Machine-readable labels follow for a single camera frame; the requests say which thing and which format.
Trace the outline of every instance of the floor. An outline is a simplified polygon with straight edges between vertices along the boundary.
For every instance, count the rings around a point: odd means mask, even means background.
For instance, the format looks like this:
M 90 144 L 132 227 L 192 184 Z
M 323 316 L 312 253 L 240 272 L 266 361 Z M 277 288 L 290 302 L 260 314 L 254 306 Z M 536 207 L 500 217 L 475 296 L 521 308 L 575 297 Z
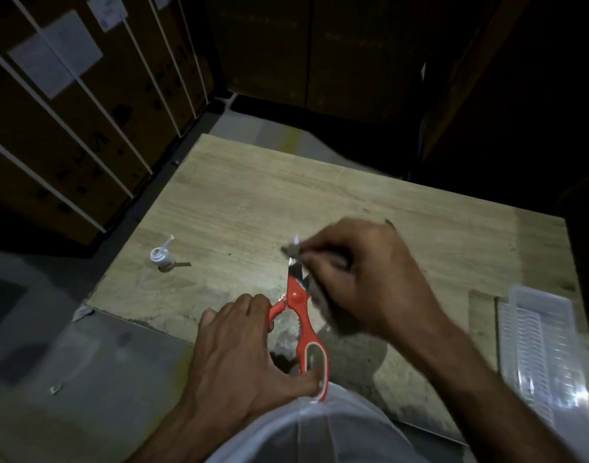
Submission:
M 377 172 L 233 99 L 201 117 L 91 257 L 0 250 L 0 462 L 120 461 L 175 404 L 189 344 L 100 312 L 71 319 L 201 133 Z M 429 461 L 463 461 L 460 445 L 401 428 Z

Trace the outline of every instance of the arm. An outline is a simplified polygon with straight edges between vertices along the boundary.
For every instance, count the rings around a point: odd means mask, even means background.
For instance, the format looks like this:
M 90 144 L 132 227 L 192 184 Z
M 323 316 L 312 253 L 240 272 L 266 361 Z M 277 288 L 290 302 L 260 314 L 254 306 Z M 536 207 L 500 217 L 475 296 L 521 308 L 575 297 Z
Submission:
M 323 255 L 335 247 L 350 250 L 349 272 Z M 442 311 L 392 226 L 342 220 L 300 249 L 332 300 L 427 377 L 479 461 L 576 462 Z
M 290 377 L 271 360 L 271 303 L 249 294 L 202 314 L 179 403 L 127 462 L 198 462 L 256 418 L 318 392 L 313 372 Z

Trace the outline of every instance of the clear plastic tray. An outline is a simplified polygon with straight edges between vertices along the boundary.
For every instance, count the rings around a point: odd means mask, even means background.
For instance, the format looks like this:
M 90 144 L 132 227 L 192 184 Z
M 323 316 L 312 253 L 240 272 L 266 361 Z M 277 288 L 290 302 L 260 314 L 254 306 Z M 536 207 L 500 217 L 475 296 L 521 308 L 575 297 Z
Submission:
M 498 339 L 504 381 L 589 461 L 589 394 L 571 301 L 512 286 L 509 303 L 498 305 Z

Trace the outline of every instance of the scissors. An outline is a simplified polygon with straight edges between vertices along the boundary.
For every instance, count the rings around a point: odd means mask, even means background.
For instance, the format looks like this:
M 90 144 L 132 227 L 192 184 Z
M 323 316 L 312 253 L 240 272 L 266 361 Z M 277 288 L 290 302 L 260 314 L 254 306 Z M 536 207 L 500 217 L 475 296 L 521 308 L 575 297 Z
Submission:
M 268 312 L 268 324 L 286 309 L 292 309 L 299 316 L 300 338 L 296 348 L 301 373 L 314 369 L 320 373 L 320 389 L 314 402 L 322 401 L 327 395 L 329 384 L 329 359 L 327 350 L 316 336 L 307 315 L 307 300 L 310 295 L 309 275 L 303 278 L 303 265 L 290 257 L 288 261 L 288 284 L 286 295 Z

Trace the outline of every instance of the wooden table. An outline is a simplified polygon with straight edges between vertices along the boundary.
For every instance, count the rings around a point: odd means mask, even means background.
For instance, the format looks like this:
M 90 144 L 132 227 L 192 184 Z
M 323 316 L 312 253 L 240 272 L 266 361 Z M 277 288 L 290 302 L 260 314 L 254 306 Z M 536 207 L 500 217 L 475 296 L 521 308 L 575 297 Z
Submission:
M 194 342 L 201 313 L 241 293 L 276 302 L 286 287 L 280 246 L 346 216 L 400 231 L 443 309 L 496 366 L 494 298 L 522 284 L 570 298 L 584 347 L 589 334 L 562 219 L 401 180 L 202 135 L 87 303 Z M 181 265 L 167 273 L 149 252 L 175 235 Z M 461 440 L 427 381 L 386 343 L 338 339 L 314 308 L 331 380 L 391 417 Z

